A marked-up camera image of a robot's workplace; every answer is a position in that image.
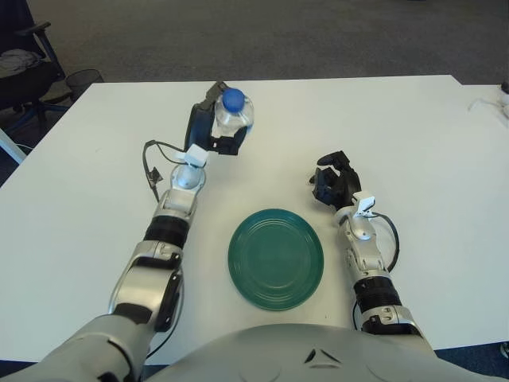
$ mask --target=black chair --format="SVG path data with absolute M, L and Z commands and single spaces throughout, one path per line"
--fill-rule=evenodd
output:
M 41 98 L 51 85 L 65 78 L 64 70 L 56 58 L 45 29 L 49 22 L 34 23 L 26 0 L 0 0 L 0 54 L 11 49 L 23 49 L 35 52 L 44 60 L 34 68 L 14 76 L 0 78 L 0 110 L 13 108 L 15 111 L 25 109 L 25 114 L 12 126 L 7 127 L 10 133 L 37 116 L 41 133 L 46 132 L 46 111 L 66 112 L 68 107 L 56 105 L 69 94 L 43 102 Z M 37 36 L 44 51 L 37 43 Z

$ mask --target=white table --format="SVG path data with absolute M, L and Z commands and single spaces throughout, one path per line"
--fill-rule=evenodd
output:
M 435 349 L 509 338 L 509 130 L 451 76 L 231 82 L 253 100 L 238 157 L 213 154 L 185 245 L 185 310 L 155 356 L 171 363 L 231 331 L 276 322 L 352 327 L 353 296 L 332 211 L 307 184 L 343 150 L 377 210 L 398 226 L 394 283 Z M 94 84 L 0 189 L 0 359 L 38 361 L 107 310 L 153 214 L 145 141 L 183 144 L 211 83 Z M 149 156 L 168 184 L 172 166 Z M 233 286 L 227 247 L 260 209 L 291 210 L 316 230 L 324 275 L 298 308 L 257 309 Z M 388 228 L 377 226 L 390 257 Z

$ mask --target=water bottle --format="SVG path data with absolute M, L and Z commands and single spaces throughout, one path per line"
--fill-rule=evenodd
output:
M 217 126 L 223 135 L 233 136 L 241 127 L 249 130 L 255 121 L 253 103 L 239 89 L 226 89 L 216 101 Z

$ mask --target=green plate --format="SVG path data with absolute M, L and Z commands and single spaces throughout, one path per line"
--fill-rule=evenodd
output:
M 304 219 L 284 209 L 265 209 L 233 234 L 228 266 L 248 301 L 266 310 L 287 310 L 302 304 L 320 284 L 324 254 Z

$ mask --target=black cable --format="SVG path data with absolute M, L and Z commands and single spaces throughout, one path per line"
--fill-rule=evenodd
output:
M 174 161 L 173 159 L 168 158 L 166 156 L 166 154 L 164 153 L 164 151 L 162 150 L 161 146 L 169 147 L 169 148 L 174 149 L 175 151 L 179 151 L 181 153 L 183 153 L 184 151 L 182 149 L 179 149 L 178 147 L 176 147 L 174 145 L 170 145 L 169 143 L 155 141 L 155 140 L 151 140 L 151 141 L 145 142 L 145 145 L 143 146 L 142 163 L 143 163 L 143 169 L 145 171 L 146 181 L 149 183 L 149 187 L 152 190 L 153 195 L 156 198 L 156 201 L 159 202 L 159 194 L 157 192 L 156 184 L 162 178 L 161 178 L 161 175 L 159 174 L 159 172 L 157 171 L 157 169 L 155 167 L 153 168 L 152 171 L 150 171 L 149 170 L 149 165 L 146 162 L 146 151 L 147 151 L 147 149 L 149 147 L 154 146 L 154 145 L 159 149 L 159 151 L 161 152 L 162 156 L 167 161 L 170 161 L 170 162 L 175 163 L 177 165 L 183 164 L 183 162 Z
M 177 318 L 175 319 L 175 322 L 173 323 L 172 329 L 169 331 L 168 335 L 164 339 L 164 341 L 157 346 L 156 349 L 152 350 L 148 356 L 146 356 L 146 359 L 148 360 L 151 358 L 155 353 L 157 353 L 168 340 L 172 337 L 173 333 L 175 332 L 175 329 L 177 328 L 178 322 L 181 320 L 182 310 L 184 309 L 184 273 L 182 273 L 182 287 L 181 287 L 181 297 L 179 299 L 179 308 L 177 313 Z
M 165 152 L 162 150 L 161 148 L 161 144 L 160 143 L 156 143 L 156 147 L 159 149 L 159 151 L 161 151 L 161 155 L 163 157 L 165 157 L 165 159 L 169 162 L 172 162 L 172 163 L 175 163 L 176 165 L 183 165 L 185 162 L 178 162 L 178 161 L 174 161 L 173 159 L 170 159 L 166 156 Z
M 391 272 L 394 269 L 394 267 L 396 266 L 396 263 L 398 262 L 398 258 L 399 258 L 398 230 L 396 229 L 396 226 L 394 225 L 394 223 L 392 222 L 390 217 L 388 217 L 387 215 L 383 215 L 382 213 L 377 213 L 377 212 L 372 212 L 371 215 L 373 215 L 372 217 L 381 217 L 382 219 L 384 219 L 387 222 L 387 224 L 389 224 L 389 227 L 392 230 L 392 234 L 394 235 L 394 241 L 396 243 L 396 248 L 394 250 L 394 255 L 392 256 L 392 260 L 390 261 L 390 264 L 387 267 L 387 271 Z
M 394 223 L 392 222 L 390 217 L 388 217 L 387 215 L 383 215 L 382 213 L 378 213 L 378 212 L 372 212 L 371 216 L 368 216 L 368 217 L 381 217 L 382 219 L 384 219 L 387 222 L 387 224 L 389 224 L 389 227 L 392 230 L 392 234 L 394 235 L 394 241 L 396 243 L 396 248 L 394 250 L 394 255 L 392 256 L 392 260 L 390 261 L 390 264 L 387 267 L 387 271 L 391 272 L 394 269 L 394 267 L 396 266 L 396 263 L 398 262 L 398 259 L 399 259 L 398 230 L 396 229 L 396 226 L 394 225 Z M 354 326 L 354 328 L 356 328 L 356 330 L 359 330 L 359 328 L 357 327 L 357 322 L 356 322 L 356 307 L 358 305 L 359 305 L 359 303 L 356 301 L 356 303 L 353 304 L 353 308 L 352 308 L 352 321 L 353 321 L 353 326 Z
M 357 327 L 357 322 L 356 322 L 356 307 L 359 305 L 359 303 L 356 301 L 355 304 L 353 304 L 353 308 L 352 308 L 352 321 L 353 321 L 353 327 L 356 328 L 356 330 L 359 330 L 359 328 Z

